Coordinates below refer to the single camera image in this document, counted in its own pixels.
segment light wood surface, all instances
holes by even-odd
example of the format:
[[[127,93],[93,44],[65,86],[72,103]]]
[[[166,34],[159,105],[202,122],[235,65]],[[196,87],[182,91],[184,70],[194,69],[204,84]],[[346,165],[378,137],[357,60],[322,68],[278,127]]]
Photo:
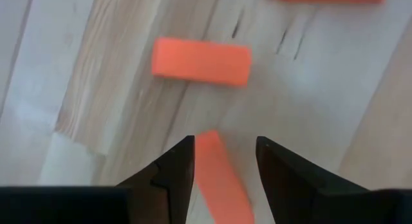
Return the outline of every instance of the light wood surface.
[[[273,223],[258,135],[364,186],[410,186],[412,35],[402,34],[412,0],[11,1],[1,9],[20,21],[0,15],[1,185],[114,185],[186,135],[217,129],[256,223]],[[159,36],[250,46],[248,86],[154,78]],[[187,222],[213,223],[196,185]]]

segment wooden floor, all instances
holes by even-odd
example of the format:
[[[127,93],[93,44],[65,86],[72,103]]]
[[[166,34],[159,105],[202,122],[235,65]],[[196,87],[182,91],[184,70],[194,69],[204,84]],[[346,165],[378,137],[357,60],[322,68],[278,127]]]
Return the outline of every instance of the wooden floor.
[[[412,0],[0,0],[0,184],[114,185],[217,129],[256,223],[264,135],[370,189],[412,186]],[[248,86],[154,78],[159,36],[245,44]],[[194,186],[188,223],[213,223]]]

